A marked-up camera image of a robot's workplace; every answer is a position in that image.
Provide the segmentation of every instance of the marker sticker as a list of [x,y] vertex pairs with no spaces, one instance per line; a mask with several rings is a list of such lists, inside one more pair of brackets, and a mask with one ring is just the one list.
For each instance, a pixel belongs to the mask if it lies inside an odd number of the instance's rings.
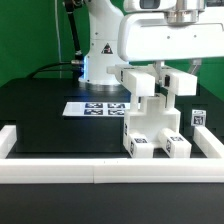
[[146,139],[144,139],[144,138],[135,138],[135,142],[136,143],[147,143],[147,141],[146,141]]
[[98,110],[98,109],[86,109],[86,110],[84,111],[84,115],[100,116],[100,115],[103,115],[103,110]]
[[169,140],[167,140],[167,143],[166,143],[166,150],[170,153],[171,151],[171,142]]

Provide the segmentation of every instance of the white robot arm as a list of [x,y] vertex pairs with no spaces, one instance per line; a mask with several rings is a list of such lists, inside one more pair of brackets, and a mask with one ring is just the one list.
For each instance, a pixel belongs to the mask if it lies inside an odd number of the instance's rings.
[[90,18],[90,51],[85,57],[80,85],[93,90],[114,91],[120,84],[107,67],[125,63],[117,55],[117,39],[123,13],[110,0],[85,0]]

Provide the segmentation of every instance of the white block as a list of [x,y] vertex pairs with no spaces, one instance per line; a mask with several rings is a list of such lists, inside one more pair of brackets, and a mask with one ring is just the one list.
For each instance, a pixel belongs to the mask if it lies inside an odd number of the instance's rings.
[[116,66],[116,79],[135,96],[154,96],[155,77],[130,66]]
[[16,140],[16,126],[4,126],[0,131],[0,159],[7,157]]
[[181,134],[164,128],[158,138],[170,158],[190,158],[191,144]]
[[224,145],[206,127],[195,127],[193,139],[208,158],[224,158]]
[[145,135],[130,134],[128,152],[132,158],[152,158],[154,147]]
[[197,89],[197,77],[177,69],[169,68],[162,71],[163,83],[165,78],[169,77],[169,85],[165,89],[171,91],[177,96],[194,96]]

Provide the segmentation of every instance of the white foam block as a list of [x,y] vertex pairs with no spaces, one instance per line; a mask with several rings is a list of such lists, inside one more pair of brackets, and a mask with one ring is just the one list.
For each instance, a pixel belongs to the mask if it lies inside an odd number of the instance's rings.
[[224,158],[224,145],[206,127],[195,127],[193,139],[208,158]]
[[16,140],[16,126],[4,126],[0,131],[0,159],[7,157]]
[[181,134],[164,128],[158,138],[170,158],[190,158],[191,144]]
[[130,134],[129,135],[128,152],[132,158],[152,158],[154,147],[148,142],[145,135]]
[[155,77],[136,67],[116,65],[115,76],[135,96],[154,96]]

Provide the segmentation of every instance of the black tabletop surface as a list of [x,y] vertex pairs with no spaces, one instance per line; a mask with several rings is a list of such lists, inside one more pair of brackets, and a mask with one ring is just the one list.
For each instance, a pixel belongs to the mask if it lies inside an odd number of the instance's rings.
[[[90,101],[93,102],[99,99],[104,101],[104,97],[108,99],[111,96],[82,92],[73,88],[70,80],[12,80],[0,88],[1,126],[17,124],[26,128],[29,122],[26,123],[24,120],[42,119],[43,122],[48,122],[48,116],[53,117],[52,123],[57,119],[62,123],[67,122],[61,118],[65,102],[68,99],[82,100],[79,97],[91,98]],[[112,97],[115,97],[117,102],[123,102],[127,101],[128,94],[124,92],[119,97],[114,95]],[[50,112],[40,107],[40,99],[42,105],[49,105]],[[181,132],[189,140],[192,138],[192,129],[188,123],[189,112],[193,108],[206,109],[207,127],[223,141],[222,102],[203,87],[199,88],[198,95],[194,98],[177,98],[177,108],[184,113]],[[26,131],[21,131],[21,145],[24,133]],[[126,156],[122,147],[119,150],[116,153],[119,155],[124,153]],[[28,158],[44,155],[49,157],[49,154],[43,151],[37,153],[34,150],[33,156],[26,150],[22,151],[23,148],[18,151],[14,148],[11,157],[26,158],[27,154]],[[60,150],[54,153],[51,154],[53,157],[62,155]],[[65,157],[77,156],[77,152],[67,153]],[[219,224],[224,223],[223,209],[224,185],[221,183],[0,185],[1,224]]]

